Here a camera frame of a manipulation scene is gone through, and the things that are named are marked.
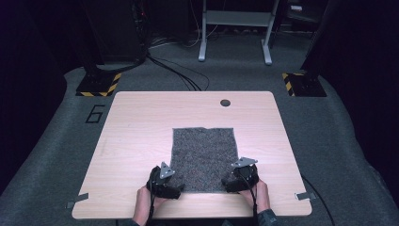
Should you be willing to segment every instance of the human hand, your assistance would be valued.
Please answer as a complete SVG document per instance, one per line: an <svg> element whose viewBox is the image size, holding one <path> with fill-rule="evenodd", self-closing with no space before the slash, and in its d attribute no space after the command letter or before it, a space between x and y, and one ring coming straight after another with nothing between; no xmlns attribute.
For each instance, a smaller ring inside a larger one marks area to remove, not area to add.
<svg viewBox="0 0 399 226"><path fill-rule="evenodd" d="M166 202L168 199L155 197L153 202L153 212L161 206L162 203ZM147 219L150 215L151 208L151 192L145 187L141 187L137 191L136 196L136 208L135 214L133 215L133 220L140 226L144 226L147 223Z"/></svg>
<svg viewBox="0 0 399 226"><path fill-rule="evenodd" d="M259 182L252 188L253 193L256 197L257 213L261 213L263 210L270 209L269 191L267 184L259 179ZM239 192L244 196L245 200L250 207L253 206L253 199L250 190L243 190Z"/></svg>

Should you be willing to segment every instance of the gray floor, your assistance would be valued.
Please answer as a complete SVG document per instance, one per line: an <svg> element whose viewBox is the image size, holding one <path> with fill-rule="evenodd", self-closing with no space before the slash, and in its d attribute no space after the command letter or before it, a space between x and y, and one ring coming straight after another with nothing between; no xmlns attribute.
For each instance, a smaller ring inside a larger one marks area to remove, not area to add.
<svg viewBox="0 0 399 226"><path fill-rule="evenodd" d="M351 120L334 89L320 78L327 98L290 97L282 73L300 73L309 38L279 34L265 66L260 39L254 35L209 40L206 61L200 45L178 44L150 50L210 79L208 90L269 90L274 93L300 171L325 200L336 225L399 225L398 208L377 172L364 160ZM203 89L206 79L168 64ZM0 225L115 225L115 220L76 220L66 202L79 192L100 136L111 97L76 97L83 69L65 74L68 90L33 152L0 198ZM122 74L116 91L187 90L182 80L149 60ZM104 111L100 123L85 123L94 105ZM308 191L311 187L305 183ZM279 218L282 225L331 225L320 199L307 217Z"/></svg>

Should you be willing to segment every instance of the dark wall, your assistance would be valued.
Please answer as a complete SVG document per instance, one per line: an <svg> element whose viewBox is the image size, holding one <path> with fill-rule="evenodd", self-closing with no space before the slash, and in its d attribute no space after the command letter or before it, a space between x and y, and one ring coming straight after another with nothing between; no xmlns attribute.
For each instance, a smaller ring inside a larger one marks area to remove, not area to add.
<svg viewBox="0 0 399 226"><path fill-rule="evenodd" d="M56 20L47 20L54 28ZM0 192L36 145L66 90L63 71L69 66L60 67L63 56L52 52L37 24L22 1L1 2Z"/></svg>
<svg viewBox="0 0 399 226"><path fill-rule="evenodd" d="M337 90L367 161L399 205L399 3L330 2L336 6L303 67L320 67Z"/></svg>

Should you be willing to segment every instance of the table top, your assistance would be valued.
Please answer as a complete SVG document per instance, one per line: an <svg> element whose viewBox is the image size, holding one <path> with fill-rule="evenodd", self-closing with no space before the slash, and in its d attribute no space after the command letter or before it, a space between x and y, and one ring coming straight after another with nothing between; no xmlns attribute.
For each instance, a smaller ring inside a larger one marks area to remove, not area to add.
<svg viewBox="0 0 399 226"><path fill-rule="evenodd" d="M222 106L221 100L231 105ZM279 110L268 91L118 92L94 151L74 218L131 218L136 192L162 161L171 159L173 128L233 128L238 156L257 159L278 216L306 216L306 192ZM240 218L252 216L242 196L182 193L165 202L154 218Z"/></svg>

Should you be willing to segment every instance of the round hole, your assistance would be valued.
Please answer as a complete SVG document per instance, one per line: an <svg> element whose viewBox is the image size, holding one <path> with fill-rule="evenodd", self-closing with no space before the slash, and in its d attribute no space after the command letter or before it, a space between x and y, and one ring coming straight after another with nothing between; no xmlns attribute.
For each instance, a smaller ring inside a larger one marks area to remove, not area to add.
<svg viewBox="0 0 399 226"><path fill-rule="evenodd" d="M222 105L222 106L230 106L230 101L229 100L222 100L221 102L220 102L220 104Z"/></svg>

